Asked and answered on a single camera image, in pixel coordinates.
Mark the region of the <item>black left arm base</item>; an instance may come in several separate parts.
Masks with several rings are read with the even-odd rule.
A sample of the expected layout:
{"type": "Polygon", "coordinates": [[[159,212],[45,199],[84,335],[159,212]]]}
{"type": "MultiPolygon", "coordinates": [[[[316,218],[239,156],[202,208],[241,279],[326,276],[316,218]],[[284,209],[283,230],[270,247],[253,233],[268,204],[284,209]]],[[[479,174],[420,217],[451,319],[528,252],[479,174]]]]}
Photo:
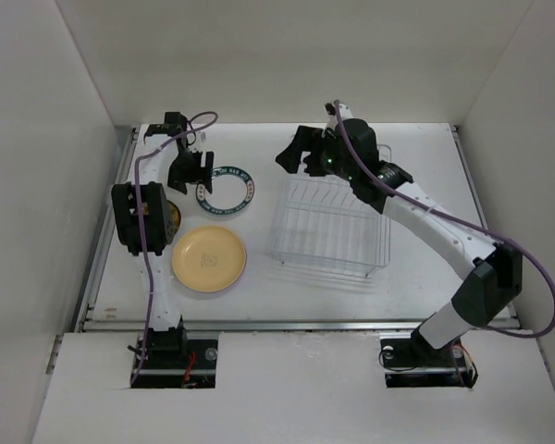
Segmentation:
{"type": "Polygon", "coordinates": [[[214,389],[218,339],[188,339],[183,345],[150,345],[141,360],[136,359],[129,377],[132,389],[214,389]]]}

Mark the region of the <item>yellow brown plate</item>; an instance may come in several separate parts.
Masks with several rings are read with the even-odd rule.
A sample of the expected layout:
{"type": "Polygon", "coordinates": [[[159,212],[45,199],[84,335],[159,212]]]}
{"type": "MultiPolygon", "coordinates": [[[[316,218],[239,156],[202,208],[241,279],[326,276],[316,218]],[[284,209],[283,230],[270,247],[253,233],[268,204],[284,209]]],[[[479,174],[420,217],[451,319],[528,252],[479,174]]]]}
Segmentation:
{"type": "Polygon", "coordinates": [[[168,205],[170,208],[172,226],[173,226],[173,234],[177,234],[179,232],[180,224],[181,224],[181,212],[179,208],[171,201],[168,201],[168,205]]]}

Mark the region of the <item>blue patterned white plate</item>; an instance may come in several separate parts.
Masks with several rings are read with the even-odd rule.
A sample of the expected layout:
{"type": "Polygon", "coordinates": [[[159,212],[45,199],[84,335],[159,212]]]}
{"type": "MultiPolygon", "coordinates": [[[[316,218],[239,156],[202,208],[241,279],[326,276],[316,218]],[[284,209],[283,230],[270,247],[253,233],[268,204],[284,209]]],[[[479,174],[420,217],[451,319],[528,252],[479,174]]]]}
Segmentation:
{"type": "Polygon", "coordinates": [[[195,198],[212,216],[234,216],[247,208],[255,195],[253,177],[236,166],[219,166],[212,171],[212,192],[198,185],[195,198]]]}

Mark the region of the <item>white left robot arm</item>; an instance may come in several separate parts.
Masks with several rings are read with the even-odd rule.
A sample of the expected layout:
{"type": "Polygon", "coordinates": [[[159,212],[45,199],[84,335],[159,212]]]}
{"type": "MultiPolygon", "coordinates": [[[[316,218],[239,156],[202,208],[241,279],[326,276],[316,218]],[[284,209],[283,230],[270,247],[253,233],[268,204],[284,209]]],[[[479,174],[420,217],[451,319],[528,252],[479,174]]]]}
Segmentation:
{"type": "Polygon", "coordinates": [[[178,142],[190,134],[195,134],[214,125],[218,120],[215,111],[203,111],[195,118],[209,116],[211,120],[199,127],[191,123],[169,123],[173,134],[148,153],[140,154],[133,164],[133,181],[117,184],[111,190],[117,234],[120,241],[144,262],[147,276],[147,311],[142,332],[142,342],[133,352],[136,354],[136,369],[141,370],[148,357],[147,337],[152,318],[155,281],[150,262],[150,253],[162,252],[168,245],[171,219],[164,187],[157,183],[141,184],[141,163],[150,160],[165,150],[172,142],[178,142]]]}

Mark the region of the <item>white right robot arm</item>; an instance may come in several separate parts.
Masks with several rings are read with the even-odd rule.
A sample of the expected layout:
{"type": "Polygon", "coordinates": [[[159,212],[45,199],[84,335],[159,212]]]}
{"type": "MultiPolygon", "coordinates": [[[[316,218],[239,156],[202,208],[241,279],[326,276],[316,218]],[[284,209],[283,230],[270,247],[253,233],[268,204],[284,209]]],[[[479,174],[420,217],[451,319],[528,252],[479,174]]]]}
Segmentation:
{"type": "Polygon", "coordinates": [[[359,119],[333,128],[300,126],[276,162],[295,174],[336,176],[363,203],[409,229],[462,280],[450,301],[412,334],[410,353],[432,364],[466,332],[486,327],[522,290],[523,256],[514,247],[434,214],[413,177],[380,157],[375,131],[359,119]]]}

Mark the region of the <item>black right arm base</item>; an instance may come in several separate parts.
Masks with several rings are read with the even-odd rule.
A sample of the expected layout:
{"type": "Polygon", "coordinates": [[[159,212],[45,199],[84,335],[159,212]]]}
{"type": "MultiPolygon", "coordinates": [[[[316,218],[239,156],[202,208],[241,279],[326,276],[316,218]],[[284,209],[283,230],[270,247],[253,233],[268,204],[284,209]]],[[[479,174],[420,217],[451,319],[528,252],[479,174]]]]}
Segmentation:
{"type": "Polygon", "coordinates": [[[472,389],[479,378],[472,356],[459,339],[440,350],[421,352],[411,338],[382,338],[378,361],[388,389],[472,389]]]}

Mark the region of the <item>tan beige plate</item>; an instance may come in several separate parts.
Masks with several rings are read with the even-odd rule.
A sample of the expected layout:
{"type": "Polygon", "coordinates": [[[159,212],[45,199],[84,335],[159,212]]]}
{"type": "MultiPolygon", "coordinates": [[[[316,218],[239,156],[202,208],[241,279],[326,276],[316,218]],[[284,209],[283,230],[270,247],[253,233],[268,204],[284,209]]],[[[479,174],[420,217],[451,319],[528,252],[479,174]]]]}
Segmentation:
{"type": "Polygon", "coordinates": [[[247,252],[232,230],[216,225],[194,228],[177,242],[172,253],[175,277],[190,290],[225,290],[243,273],[247,252]]]}

